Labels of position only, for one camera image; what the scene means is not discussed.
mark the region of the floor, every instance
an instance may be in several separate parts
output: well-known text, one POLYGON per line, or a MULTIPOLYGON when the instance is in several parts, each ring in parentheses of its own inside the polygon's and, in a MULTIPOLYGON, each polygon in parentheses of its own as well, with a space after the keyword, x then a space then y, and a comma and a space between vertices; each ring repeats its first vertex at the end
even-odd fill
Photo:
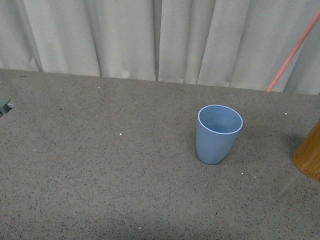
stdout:
POLYGON ((0 239, 320 239, 320 182, 292 154, 320 96, 0 69, 0 239), (197 113, 237 110, 217 165, 197 113))

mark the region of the curtain fold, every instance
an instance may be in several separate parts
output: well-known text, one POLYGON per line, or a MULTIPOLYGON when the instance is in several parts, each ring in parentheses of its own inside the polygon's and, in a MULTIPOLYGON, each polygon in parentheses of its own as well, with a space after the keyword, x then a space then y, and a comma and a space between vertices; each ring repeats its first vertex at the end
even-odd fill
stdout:
MULTIPOLYGON (((266 90, 318 0, 1 0, 0 68, 266 90)), ((274 91, 320 94, 320 23, 274 91)))

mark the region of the pink pole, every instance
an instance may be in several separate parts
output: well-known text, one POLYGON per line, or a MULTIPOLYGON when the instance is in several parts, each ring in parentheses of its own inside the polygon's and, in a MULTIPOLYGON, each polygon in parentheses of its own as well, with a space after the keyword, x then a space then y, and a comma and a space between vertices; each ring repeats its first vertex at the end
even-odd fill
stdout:
POLYGON ((309 33, 311 32, 311 30, 314 28, 314 26, 316 25, 317 21, 320 19, 320 7, 318 9, 318 11, 315 13, 315 15, 313 16, 311 22, 309 23, 309 25, 306 27, 306 29, 304 30, 303 34, 301 35, 300 39, 298 40, 298 42, 296 43, 296 45, 294 46, 292 52, 290 53, 290 55, 288 56, 288 58, 285 60, 285 62, 283 63, 281 69, 279 70, 279 72, 277 73, 277 75, 275 76, 274 80, 272 81, 272 83, 270 84, 268 90, 266 91, 267 93, 270 93, 271 90, 274 88, 274 86, 276 85, 276 83, 278 82, 278 80, 281 78, 282 74, 284 73, 284 71, 286 70, 286 68, 288 67, 289 63, 292 61, 292 59, 294 58, 294 56, 296 55, 296 53, 298 52, 298 50, 300 49, 301 45, 304 43, 304 41, 306 40, 306 38, 308 37, 309 33))

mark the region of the cup rim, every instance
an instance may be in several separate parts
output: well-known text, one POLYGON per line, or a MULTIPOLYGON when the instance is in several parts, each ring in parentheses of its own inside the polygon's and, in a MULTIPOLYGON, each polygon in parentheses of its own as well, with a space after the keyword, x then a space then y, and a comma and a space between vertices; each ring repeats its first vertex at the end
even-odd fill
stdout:
POLYGON ((201 108, 200 111, 198 112, 198 122, 201 124, 202 127, 204 127, 205 129, 207 129, 208 131, 210 131, 210 132, 212 132, 212 133, 215 133, 215 134, 220 134, 220 135, 231 135, 231 134, 235 134, 235 133, 239 132, 239 131, 242 129, 243 125, 244 125, 244 121, 243 121, 241 115, 240 115, 236 110, 232 109, 231 107, 228 107, 228 106, 225 106, 225 105, 219 105, 219 104, 207 105, 207 106, 204 106, 203 108, 201 108), (240 127, 239 127, 237 130, 232 131, 232 132, 218 132, 218 131, 213 131, 213 130, 207 128, 207 127, 202 123, 202 121, 200 120, 200 113, 201 113, 204 109, 209 108, 209 107, 223 107, 223 108, 226 108, 226 109, 229 109, 229 110, 235 112, 235 113, 238 115, 238 117, 240 118, 240 120, 241 120, 240 127))

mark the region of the plastic cup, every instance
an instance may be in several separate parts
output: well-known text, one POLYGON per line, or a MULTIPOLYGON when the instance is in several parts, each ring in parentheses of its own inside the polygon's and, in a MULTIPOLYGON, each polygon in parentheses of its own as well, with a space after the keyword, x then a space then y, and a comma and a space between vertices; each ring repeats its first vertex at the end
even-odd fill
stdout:
POLYGON ((214 165, 228 154, 243 126, 239 113, 228 106, 208 105, 198 113, 196 153, 205 164, 214 165))

